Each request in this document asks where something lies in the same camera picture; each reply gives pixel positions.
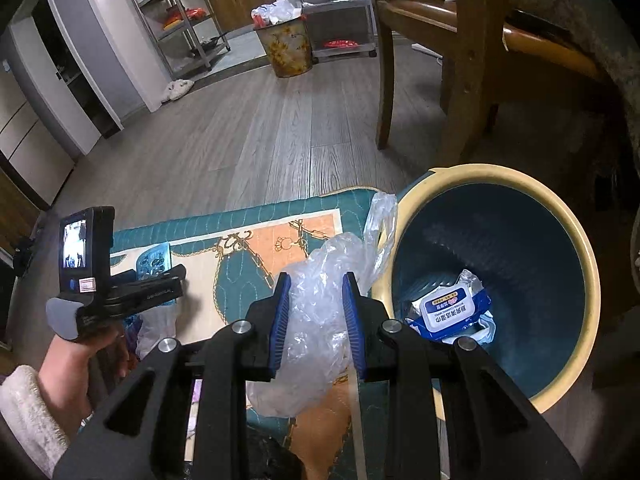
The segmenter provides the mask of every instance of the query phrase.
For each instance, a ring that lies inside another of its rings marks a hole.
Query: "blue wet wipes package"
[[[495,323],[491,315],[484,316],[478,323],[489,307],[491,299],[482,283],[472,272],[464,269],[454,285],[439,286],[412,301],[411,313],[405,322],[422,337],[431,340],[462,333],[473,336],[475,332],[483,337],[490,334],[493,339]]]
[[[136,275],[138,280],[146,280],[171,269],[171,249],[169,242],[164,242],[147,249],[136,260]],[[169,300],[163,305],[174,304]]]

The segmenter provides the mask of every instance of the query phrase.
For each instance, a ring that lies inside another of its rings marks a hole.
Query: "wooden chair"
[[[497,105],[544,100],[604,111],[617,95],[583,53],[505,22],[507,0],[374,0],[380,53],[376,142],[386,146],[394,99],[392,30],[443,56],[440,106],[447,113],[437,164],[465,158],[492,127]]]

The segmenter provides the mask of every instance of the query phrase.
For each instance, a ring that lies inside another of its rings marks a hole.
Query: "clear plastic bag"
[[[261,28],[295,20],[301,13],[302,9],[294,7],[288,0],[278,0],[252,10],[251,17],[257,27]]]
[[[360,293],[369,291],[388,264],[397,218],[395,195],[378,192],[362,240],[353,233],[335,235],[304,262],[283,269],[291,276],[291,290],[282,364],[270,383],[246,384],[259,415],[296,416],[317,404],[351,363],[342,277],[352,271]],[[378,248],[382,229],[386,241]]]
[[[177,308],[174,301],[169,305],[162,304],[140,312],[142,326],[138,332],[138,345],[136,346],[136,354],[140,359],[144,359],[160,340],[165,337],[175,337]]]

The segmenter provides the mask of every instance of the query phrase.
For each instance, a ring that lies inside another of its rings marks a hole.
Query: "wastebasket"
[[[311,69],[311,44],[302,17],[256,28],[277,77],[292,77]]]
[[[371,292],[402,318],[412,290],[452,285],[462,269],[492,299],[484,349],[540,413],[584,368],[600,319],[591,245],[571,210],[537,180],[491,164],[433,170],[398,203],[391,264]],[[434,390],[436,413],[444,419]]]

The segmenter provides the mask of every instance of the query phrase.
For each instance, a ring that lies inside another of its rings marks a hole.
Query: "patterned rug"
[[[350,189],[119,231],[113,236],[111,273],[135,268],[145,250],[169,242],[172,265],[187,269],[185,295],[177,305],[177,338],[184,344],[206,339],[243,318],[253,301],[270,296],[287,264],[305,259],[335,234],[362,237],[374,194]],[[360,384],[359,389],[354,372],[346,372],[319,406],[295,419],[260,416],[247,405],[247,424],[300,457],[309,480],[382,478],[386,384]],[[196,411],[197,402],[191,414]],[[186,460],[192,453],[190,436]]]

